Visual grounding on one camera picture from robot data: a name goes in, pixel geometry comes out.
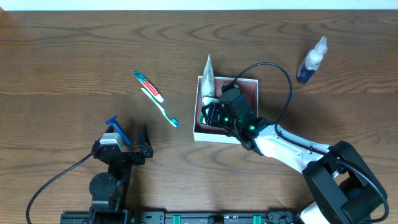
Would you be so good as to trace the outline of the white bamboo-print cream tube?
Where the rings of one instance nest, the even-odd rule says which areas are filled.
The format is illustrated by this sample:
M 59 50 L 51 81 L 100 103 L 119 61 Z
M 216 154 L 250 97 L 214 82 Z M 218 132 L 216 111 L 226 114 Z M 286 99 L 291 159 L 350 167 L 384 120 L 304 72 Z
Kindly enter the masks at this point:
M 201 97 L 214 97 L 215 95 L 215 79 L 211 55 L 208 55 L 205 68 L 201 80 Z

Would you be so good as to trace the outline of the clear bottle blue liquid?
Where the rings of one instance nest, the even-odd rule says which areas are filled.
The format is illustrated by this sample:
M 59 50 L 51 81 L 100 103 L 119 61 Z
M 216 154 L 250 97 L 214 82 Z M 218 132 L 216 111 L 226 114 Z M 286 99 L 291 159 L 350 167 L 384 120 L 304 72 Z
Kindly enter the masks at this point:
M 296 80 L 301 84 L 306 84 L 313 74 L 318 70 L 324 55 L 327 53 L 327 37 L 322 36 L 316 46 L 309 50 L 306 57 L 298 67 Z

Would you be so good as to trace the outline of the white green soap packet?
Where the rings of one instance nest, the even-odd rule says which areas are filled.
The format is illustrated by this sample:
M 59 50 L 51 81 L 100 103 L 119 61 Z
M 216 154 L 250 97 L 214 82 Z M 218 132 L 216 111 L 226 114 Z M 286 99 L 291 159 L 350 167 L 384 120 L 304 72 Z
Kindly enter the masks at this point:
M 212 98 L 209 96 L 202 97 L 201 100 L 202 100 L 202 103 L 201 103 L 202 107 L 207 106 L 210 103 L 219 103 L 220 102 L 219 99 Z M 205 116 L 203 115 L 203 113 L 201 113 L 201 116 L 200 116 L 200 124 L 206 125 Z

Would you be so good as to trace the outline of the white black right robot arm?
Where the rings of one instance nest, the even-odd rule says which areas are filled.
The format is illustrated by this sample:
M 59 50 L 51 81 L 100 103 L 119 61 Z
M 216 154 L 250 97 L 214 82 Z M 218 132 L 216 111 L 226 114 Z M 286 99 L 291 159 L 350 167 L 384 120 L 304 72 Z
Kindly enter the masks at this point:
M 297 213 L 273 212 L 269 223 L 380 223 L 389 216 L 385 188 L 350 143 L 331 146 L 301 138 L 256 116 L 244 103 L 210 103 L 201 115 L 246 150 L 303 175 L 313 202 Z

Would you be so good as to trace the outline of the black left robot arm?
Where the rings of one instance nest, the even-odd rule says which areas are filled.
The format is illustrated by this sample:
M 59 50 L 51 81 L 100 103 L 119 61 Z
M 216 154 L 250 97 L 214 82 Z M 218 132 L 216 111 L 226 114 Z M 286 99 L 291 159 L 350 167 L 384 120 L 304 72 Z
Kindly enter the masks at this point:
M 90 182 L 90 223 L 139 223 L 138 213 L 126 207 L 126 200 L 132 167 L 144 165 L 153 157 L 145 124 L 136 146 L 138 151 L 124 152 L 124 141 L 112 126 L 93 143 L 93 157 L 108 165 L 108 171 L 95 175 Z

